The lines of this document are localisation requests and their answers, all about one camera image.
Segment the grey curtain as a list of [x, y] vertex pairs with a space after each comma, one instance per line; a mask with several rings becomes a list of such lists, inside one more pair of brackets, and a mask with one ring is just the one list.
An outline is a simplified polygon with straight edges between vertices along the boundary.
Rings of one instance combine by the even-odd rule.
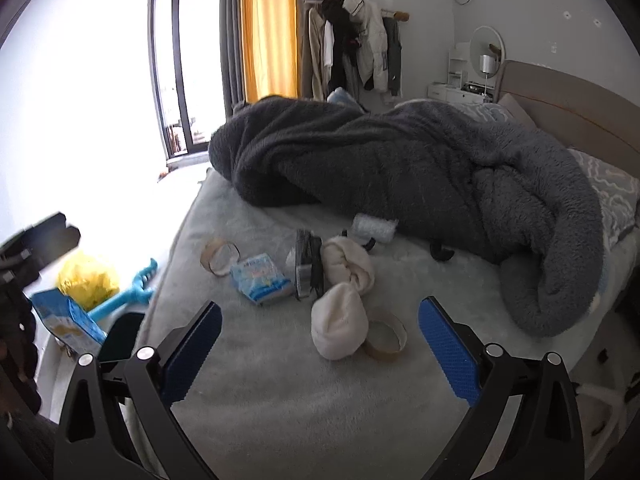
[[241, 0], [219, 0], [219, 33], [224, 109], [231, 117], [245, 100]]

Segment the white dressing table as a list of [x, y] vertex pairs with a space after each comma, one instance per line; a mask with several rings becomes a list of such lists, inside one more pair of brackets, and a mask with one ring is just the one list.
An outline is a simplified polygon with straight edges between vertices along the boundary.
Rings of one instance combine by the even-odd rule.
[[432, 82], [426, 96], [450, 104], [482, 104], [495, 101], [494, 80], [478, 74], [470, 61], [470, 44], [458, 42], [448, 51], [444, 82]]

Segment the light blue patterned quilt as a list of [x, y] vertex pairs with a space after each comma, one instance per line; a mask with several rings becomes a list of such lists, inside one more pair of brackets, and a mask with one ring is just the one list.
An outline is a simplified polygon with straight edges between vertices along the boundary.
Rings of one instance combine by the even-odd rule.
[[333, 90], [326, 100], [329, 103], [348, 107], [351, 110], [358, 110], [359, 113], [365, 113], [366, 109], [344, 88], [338, 87]]

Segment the blue tissue packet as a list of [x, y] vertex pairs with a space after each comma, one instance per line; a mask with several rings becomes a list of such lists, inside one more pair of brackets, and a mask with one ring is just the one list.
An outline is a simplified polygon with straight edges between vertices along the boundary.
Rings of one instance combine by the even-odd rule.
[[236, 290], [253, 304], [266, 304], [291, 296], [294, 290], [292, 281], [267, 254], [235, 263], [230, 275]]

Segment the beige upholstered headboard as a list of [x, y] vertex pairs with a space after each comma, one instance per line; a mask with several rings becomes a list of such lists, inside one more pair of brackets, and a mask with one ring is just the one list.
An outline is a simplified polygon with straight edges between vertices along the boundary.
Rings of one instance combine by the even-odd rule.
[[495, 98], [507, 94], [568, 148], [638, 177], [640, 108], [634, 103], [585, 79], [513, 60], [496, 78]]

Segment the clothes rack with clothes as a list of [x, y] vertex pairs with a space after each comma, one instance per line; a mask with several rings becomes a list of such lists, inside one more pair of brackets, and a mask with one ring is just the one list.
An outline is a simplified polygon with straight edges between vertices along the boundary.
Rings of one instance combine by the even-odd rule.
[[344, 90], [386, 100], [401, 96], [404, 11], [380, 8], [370, 0], [306, 0], [310, 95], [316, 101]]

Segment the round vanity mirror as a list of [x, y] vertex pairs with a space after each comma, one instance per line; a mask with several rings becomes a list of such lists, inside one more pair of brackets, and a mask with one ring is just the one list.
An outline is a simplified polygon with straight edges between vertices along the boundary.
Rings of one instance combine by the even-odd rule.
[[482, 25], [472, 33], [469, 60], [478, 76], [492, 78], [506, 57], [502, 37], [492, 27]]

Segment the brown tape roll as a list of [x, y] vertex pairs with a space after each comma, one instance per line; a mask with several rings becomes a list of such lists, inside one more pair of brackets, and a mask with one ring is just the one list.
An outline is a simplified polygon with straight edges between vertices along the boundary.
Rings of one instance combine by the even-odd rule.
[[393, 363], [404, 352], [408, 334], [405, 325], [392, 312], [384, 309], [368, 311], [369, 330], [362, 348], [378, 362]]

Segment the blue white paper bag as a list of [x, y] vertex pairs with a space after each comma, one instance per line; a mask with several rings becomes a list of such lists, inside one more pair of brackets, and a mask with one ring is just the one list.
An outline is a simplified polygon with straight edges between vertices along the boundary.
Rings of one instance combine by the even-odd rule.
[[30, 301], [41, 323], [62, 344], [77, 354], [98, 355], [106, 333], [72, 298], [49, 289], [36, 292]]

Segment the white sock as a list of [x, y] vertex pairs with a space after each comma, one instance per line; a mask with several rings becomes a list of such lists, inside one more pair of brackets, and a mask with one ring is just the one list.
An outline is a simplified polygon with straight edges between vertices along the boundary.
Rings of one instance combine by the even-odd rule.
[[331, 285], [347, 283], [360, 296], [370, 292], [375, 283], [372, 260], [358, 243], [344, 236], [326, 240], [320, 249], [324, 276]]

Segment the white sock ball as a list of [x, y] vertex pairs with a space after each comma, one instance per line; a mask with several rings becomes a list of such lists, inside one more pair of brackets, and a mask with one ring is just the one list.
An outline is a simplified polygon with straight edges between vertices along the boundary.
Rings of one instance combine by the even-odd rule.
[[332, 286], [311, 307], [311, 339], [323, 359], [338, 361], [352, 356], [366, 340], [368, 330], [367, 312], [351, 284]]

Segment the grey patterned pillow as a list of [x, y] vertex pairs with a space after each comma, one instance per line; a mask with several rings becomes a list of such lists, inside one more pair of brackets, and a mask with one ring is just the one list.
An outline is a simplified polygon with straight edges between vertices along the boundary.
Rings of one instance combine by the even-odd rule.
[[608, 162], [570, 148], [600, 200], [607, 250], [639, 225], [639, 179]]

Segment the blue dinosaur toy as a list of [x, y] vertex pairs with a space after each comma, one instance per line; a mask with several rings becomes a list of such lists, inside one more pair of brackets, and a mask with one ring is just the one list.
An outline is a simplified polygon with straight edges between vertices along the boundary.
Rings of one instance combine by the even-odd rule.
[[89, 318], [94, 322], [99, 322], [106, 318], [107, 315], [112, 314], [121, 307], [128, 306], [128, 304], [143, 304], [147, 306], [153, 296], [153, 291], [149, 288], [149, 284], [154, 278], [157, 268], [156, 260], [151, 259], [150, 263], [134, 276], [129, 288], [118, 292], [90, 310], [88, 313]]

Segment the window with dark frame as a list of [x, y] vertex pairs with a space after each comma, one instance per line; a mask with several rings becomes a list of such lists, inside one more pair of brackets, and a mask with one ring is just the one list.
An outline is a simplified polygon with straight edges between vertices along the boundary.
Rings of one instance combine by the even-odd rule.
[[148, 0], [149, 55], [169, 160], [206, 151], [224, 122], [219, 0]]

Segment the black hook object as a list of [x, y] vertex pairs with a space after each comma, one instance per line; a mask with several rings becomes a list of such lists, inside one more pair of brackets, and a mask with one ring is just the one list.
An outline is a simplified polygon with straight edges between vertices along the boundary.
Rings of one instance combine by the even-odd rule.
[[[343, 230], [341, 232], [341, 236], [342, 237], [348, 237], [348, 231], [347, 230]], [[362, 244], [361, 247], [366, 252], [370, 252], [373, 249], [373, 247], [375, 246], [375, 244], [376, 244], [376, 240], [373, 237], [371, 237], [370, 240], [368, 240], [366, 244]]]
[[448, 262], [451, 260], [455, 253], [456, 252], [453, 249], [445, 247], [442, 243], [430, 243], [431, 257], [437, 262]]

